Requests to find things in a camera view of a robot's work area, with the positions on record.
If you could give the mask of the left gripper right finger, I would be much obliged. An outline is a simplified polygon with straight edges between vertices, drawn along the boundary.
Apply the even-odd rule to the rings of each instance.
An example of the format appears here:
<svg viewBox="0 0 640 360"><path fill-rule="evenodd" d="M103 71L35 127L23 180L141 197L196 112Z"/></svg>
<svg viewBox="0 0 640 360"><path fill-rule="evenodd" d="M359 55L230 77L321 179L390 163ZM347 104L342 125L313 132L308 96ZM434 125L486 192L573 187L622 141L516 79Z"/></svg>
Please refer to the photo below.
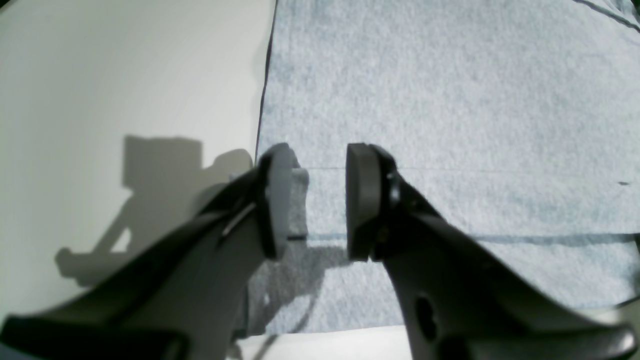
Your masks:
<svg viewBox="0 0 640 360"><path fill-rule="evenodd" d="M347 253L380 262L414 360L630 360L639 336L536 290L455 228L400 175L384 148L350 143Z"/></svg>

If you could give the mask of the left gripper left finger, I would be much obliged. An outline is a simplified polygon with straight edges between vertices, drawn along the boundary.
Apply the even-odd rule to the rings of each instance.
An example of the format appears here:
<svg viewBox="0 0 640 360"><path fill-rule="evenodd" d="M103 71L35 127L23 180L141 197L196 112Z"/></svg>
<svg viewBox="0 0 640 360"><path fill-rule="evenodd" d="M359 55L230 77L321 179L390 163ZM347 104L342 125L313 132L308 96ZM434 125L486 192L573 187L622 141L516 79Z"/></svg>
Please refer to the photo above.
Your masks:
<svg viewBox="0 0 640 360"><path fill-rule="evenodd" d="M272 146L94 289L8 316L1 343L43 360L224 360L250 278L285 253L293 157L288 144Z"/></svg>

